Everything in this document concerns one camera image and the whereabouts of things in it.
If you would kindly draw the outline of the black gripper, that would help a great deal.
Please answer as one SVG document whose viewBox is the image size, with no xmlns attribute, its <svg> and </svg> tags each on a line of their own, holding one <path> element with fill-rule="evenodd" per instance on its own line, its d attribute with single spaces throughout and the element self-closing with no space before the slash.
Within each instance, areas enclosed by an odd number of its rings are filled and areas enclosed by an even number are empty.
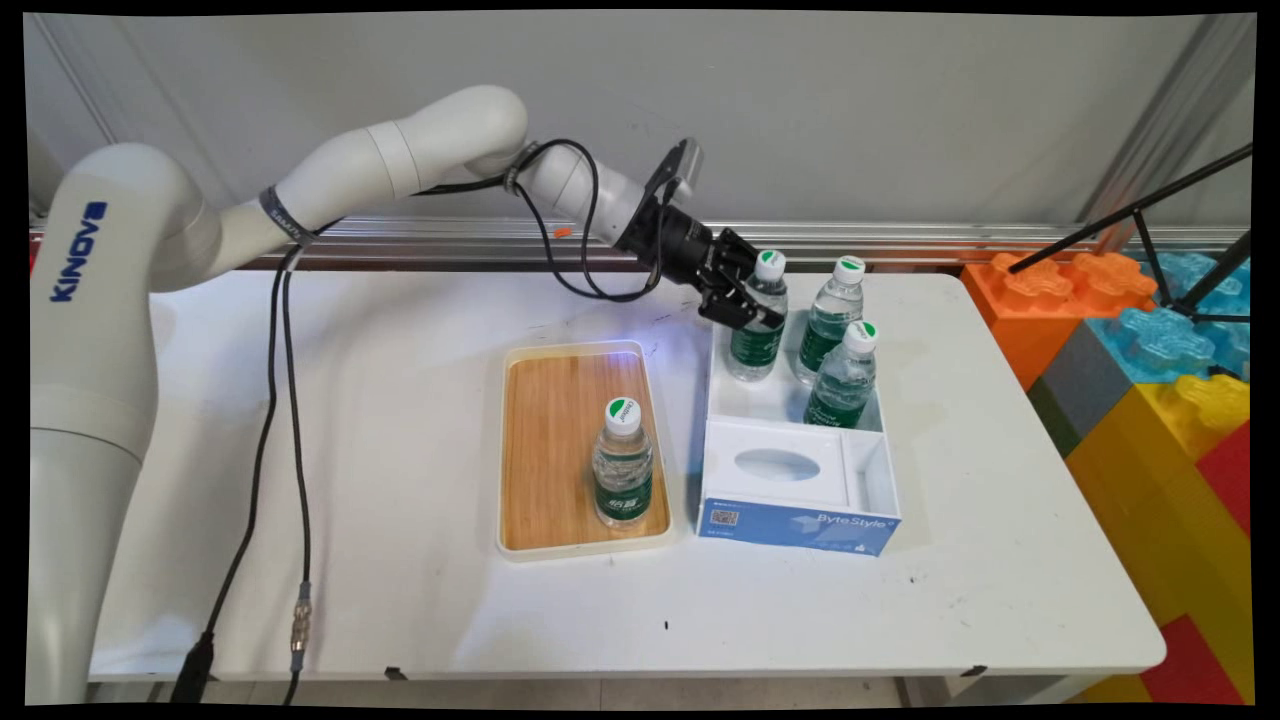
<svg viewBox="0 0 1280 720">
<path fill-rule="evenodd" d="M 710 251 L 710 231 L 687 213 L 671 205 L 641 205 L 640 264 L 649 274 L 644 290 L 654 288 L 662 278 L 690 284 L 701 297 L 698 314 L 709 322 L 732 331 L 753 323 L 781 328 L 785 311 L 769 307 L 741 283 L 754 273 L 760 251 L 732 228 L 717 234 L 716 269 L 735 281 L 714 273 Z"/>
</svg>

